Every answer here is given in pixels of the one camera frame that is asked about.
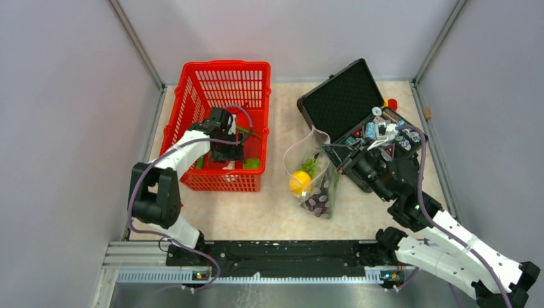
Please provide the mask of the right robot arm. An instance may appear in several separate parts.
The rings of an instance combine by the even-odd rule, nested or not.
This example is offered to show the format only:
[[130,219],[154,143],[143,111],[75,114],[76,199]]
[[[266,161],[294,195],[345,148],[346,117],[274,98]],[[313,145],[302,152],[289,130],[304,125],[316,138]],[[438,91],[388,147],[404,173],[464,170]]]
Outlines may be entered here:
[[517,262],[465,229],[421,189],[416,153],[394,144],[326,144],[323,151],[342,175],[362,180],[391,206],[398,223],[377,234],[376,255],[384,264],[416,266],[457,287],[479,307],[524,307],[540,274],[532,262]]

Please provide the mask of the green leafy vegetable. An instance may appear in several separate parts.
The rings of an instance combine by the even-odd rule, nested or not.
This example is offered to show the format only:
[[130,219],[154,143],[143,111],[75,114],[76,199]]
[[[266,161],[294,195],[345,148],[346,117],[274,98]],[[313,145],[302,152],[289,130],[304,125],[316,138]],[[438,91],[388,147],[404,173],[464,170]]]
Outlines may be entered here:
[[331,171],[327,175],[327,184],[326,187],[327,197],[330,201],[336,200],[338,185],[340,180],[340,174],[337,171]]

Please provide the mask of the red grape bunch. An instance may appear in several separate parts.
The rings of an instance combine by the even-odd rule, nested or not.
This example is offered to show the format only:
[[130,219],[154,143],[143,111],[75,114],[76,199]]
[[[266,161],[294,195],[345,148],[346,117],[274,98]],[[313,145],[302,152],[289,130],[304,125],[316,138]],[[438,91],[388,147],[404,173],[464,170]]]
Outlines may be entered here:
[[330,219],[334,202],[324,192],[316,193],[300,204],[300,207],[321,219]]

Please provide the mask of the open black foam case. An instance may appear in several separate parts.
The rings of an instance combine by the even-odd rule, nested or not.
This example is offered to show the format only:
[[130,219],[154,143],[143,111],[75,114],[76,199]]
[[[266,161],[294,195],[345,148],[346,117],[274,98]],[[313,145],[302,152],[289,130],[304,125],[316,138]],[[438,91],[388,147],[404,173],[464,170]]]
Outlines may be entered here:
[[358,163],[368,176],[368,183],[351,179],[361,189],[385,200],[416,194],[420,188],[421,146],[428,137],[384,105],[377,83],[364,59],[349,64],[328,80],[301,96],[296,105],[309,127],[329,134],[331,144],[371,145],[375,141],[375,123],[388,121],[397,125],[396,138],[368,150]]

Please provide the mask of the yellow toy fruit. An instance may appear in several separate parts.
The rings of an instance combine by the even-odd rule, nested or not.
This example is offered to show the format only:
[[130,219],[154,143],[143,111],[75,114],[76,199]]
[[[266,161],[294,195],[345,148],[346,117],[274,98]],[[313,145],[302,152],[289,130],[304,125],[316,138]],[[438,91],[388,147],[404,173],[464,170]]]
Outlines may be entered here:
[[295,171],[289,179],[289,189],[295,196],[302,197],[311,181],[311,176],[304,170]]

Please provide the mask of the green lime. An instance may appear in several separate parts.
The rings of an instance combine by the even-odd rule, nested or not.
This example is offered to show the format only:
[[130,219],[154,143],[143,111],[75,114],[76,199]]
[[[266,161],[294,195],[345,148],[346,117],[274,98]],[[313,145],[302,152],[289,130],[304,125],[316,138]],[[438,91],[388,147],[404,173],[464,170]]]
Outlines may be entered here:
[[261,160],[259,158],[249,158],[243,164],[244,170],[258,170],[261,167]]

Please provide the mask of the red plastic basket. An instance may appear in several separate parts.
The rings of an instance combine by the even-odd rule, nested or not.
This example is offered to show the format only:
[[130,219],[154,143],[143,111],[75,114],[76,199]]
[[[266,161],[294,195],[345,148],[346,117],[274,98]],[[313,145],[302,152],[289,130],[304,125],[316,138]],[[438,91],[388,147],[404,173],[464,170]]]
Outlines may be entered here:
[[191,137],[178,169],[194,191],[259,192],[266,168],[271,66],[263,61],[188,62],[174,91],[161,153]]

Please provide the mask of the red round object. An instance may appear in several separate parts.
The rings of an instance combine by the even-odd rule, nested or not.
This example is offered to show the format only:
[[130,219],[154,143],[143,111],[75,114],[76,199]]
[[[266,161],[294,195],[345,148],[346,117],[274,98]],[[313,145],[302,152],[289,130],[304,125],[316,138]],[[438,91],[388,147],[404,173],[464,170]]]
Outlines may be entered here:
[[387,98],[387,99],[384,100],[384,106],[390,108],[393,111],[397,111],[398,102],[397,102],[396,99]]

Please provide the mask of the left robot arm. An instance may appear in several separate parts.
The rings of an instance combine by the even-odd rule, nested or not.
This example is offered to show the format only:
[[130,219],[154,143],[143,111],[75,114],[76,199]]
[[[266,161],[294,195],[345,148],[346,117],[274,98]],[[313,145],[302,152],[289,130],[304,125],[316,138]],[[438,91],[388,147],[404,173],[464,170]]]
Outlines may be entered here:
[[180,179],[206,155],[222,164],[244,158],[244,143],[251,133],[236,131],[236,116],[230,108],[211,108],[206,119],[191,124],[165,153],[148,163],[138,162],[132,169],[128,200],[130,230],[136,230],[135,220],[150,226],[149,234],[182,247],[181,256],[190,265],[202,263],[206,249],[198,243],[200,231],[182,216]]

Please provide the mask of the clear zip top bag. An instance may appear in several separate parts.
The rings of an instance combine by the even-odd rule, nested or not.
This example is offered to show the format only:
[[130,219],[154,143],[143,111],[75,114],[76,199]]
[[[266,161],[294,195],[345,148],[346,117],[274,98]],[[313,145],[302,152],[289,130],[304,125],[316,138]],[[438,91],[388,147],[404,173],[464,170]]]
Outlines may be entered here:
[[323,149],[330,143],[328,133],[311,126],[283,156],[289,191],[300,208],[319,219],[332,218],[339,184],[339,174]]

